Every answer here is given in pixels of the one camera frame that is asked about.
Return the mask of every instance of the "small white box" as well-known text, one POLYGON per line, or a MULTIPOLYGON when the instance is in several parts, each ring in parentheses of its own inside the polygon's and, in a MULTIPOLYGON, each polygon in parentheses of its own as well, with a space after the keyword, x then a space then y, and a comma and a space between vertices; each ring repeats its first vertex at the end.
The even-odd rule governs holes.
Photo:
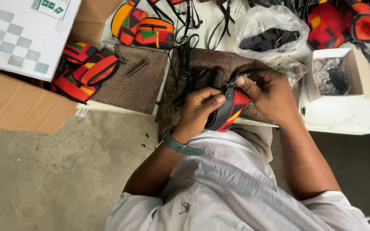
POLYGON ((309 69, 306 74, 306 88, 310 102, 319 98, 338 100, 338 97, 351 95, 370 97, 370 64, 360 50, 349 48, 315 50, 304 63, 309 69), (351 78, 351 90, 348 95, 320 95, 312 69, 313 60, 318 58, 342 58, 342 62, 345 63, 345 74, 351 78))
POLYGON ((51 81, 82 0, 0 0, 0 69, 51 81))

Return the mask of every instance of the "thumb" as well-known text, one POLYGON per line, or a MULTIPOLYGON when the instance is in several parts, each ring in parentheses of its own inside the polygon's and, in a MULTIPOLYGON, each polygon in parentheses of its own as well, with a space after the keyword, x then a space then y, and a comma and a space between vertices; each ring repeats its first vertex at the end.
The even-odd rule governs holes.
POLYGON ((262 90, 250 78, 240 76, 235 82, 251 98, 252 101, 255 102, 262 96, 262 90))
POLYGON ((225 102, 225 96, 219 94, 212 99, 206 101, 202 104, 202 112, 206 114, 210 114, 214 110, 218 109, 222 104, 225 102))

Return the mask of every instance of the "hand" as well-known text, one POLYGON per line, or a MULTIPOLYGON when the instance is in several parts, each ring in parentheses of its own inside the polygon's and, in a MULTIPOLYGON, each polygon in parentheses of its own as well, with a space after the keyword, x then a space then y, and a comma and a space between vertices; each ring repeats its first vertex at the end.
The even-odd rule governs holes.
POLYGON ((288 77, 263 63, 256 65, 260 67, 257 73, 236 79, 236 84, 248 94, 255 107, 280 126, 300 118, 288 77))
POLYGON ((225 102, 221 91, 211 87, 189 93, 182 108, 182 116, 171 135, 181 144, 186 144, 199 135, 208 121, 211 112, 225 102))

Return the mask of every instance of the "white table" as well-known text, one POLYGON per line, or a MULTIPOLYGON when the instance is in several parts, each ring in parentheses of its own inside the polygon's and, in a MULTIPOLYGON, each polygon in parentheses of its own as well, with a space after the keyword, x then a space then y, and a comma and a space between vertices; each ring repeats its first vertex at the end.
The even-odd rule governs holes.
MULTIPOLYGON (((212 33, 213 28, 217 23, 223 18, 223 13, 216 5, 215 1, 209 1, 206 3, 200 3, 198 0, 194 0, 195 8, 199 13, 199 17, 203 20, 201 27, 197 30, 190 30, 188 34, 198 33, 200 36, 200 41, 197 45, 197 48, 206 49, 207 40, 212 33)), ((172 20, 176 23, 176 16, 172 12, 168 3, 165 0, 161 0, 157 3, 157 6, 162 9, 163 12, 167 13, 172 20)), ((137 8, 146 11, 150 17, 156 17, 156 14, 147 3, 146 0, 141 0, 137 8)), ((180 9, 186 10, 186 3, 180 3, 180 9)), ((234 1, 231 6, 231 16, 233 19, 242 17, 246 11, 249 9, 249 4, 247 1, 234 1)), ((110 24, 112 21, 114 13, 106 20, 105 28, 101 37, 101 41, 110 41, 113 43, 119 43, 117 39, 113 39, 110 31, 110 24)), ((220 33, 223 29, 223 24, 217 29, 216 35, 213 37, 212 46, 215 42, 215 39, 219 38, 220 33)), ((234 39, 234 24, 230 22, 229 32, 231 37, 227 34, 223 37, 221 43, 216 48, 216 50, 222 51, 233 51, 233 39, 234 39)), ((303 61, 307 56, 311 54, 311 48, 306 46, 300 53, 292 55, 291 58, 294 58, 298 61, 303 61)), ((158 94, 157 101, 159 102, 162 96, 162 91, 164 89, 165 80, 168 75, 169 70, 169 61, 168 66, 165 71, 164 81, 162 83, 160 92, 158 94)), ((331 133, 342 133, 342 134, 369 134, 370 133, 370 98, 360 96, 346 97, 346 99, 338 102, 325 102, 321 100, 314 101, 310 103, 307 100, 307 95, 304 91, 301 92, 301 97, 305 99, 301 100, 300 108, 302 104, 306 104, 306 116, 304 117, 304 122, 309 131, 318 131, 318 132, 331 132, 331 133)), ((100 111, 112 111, 120 113, 134 113, 142 114, 135 111, 130 111, 127 109, 114 107, 107 104, 102 104, 94 102, 92 100, 88 101, 89 105, 78 104, 77 108, 84 108, 90 110, 100 110, 100 111)), ((156 115, 158 110, 158 105, 155 105, 153 116, 156 115)), ((242 118, 237 118, 235 123, 241 124, 252 124, 252 125, 261 125, 261 126, 270 126, 276 127, 275 125, 265 124, 253 120, 247 120, 242 118)))

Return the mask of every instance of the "green leather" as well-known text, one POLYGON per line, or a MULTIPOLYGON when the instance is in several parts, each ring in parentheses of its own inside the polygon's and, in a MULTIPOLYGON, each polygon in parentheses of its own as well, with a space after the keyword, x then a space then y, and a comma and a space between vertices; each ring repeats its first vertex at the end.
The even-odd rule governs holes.
POLYGON ((198 148, 192 148, 186 146, 187 144, 181 144, 178 141, 176 141, 171 136, 171 132, 165 133, 164 137, 162 138, 162 141, 171 149, 186 154, 186 155, 193 155, 193 156, 201 156, 203 154, 203 151, 198 148))

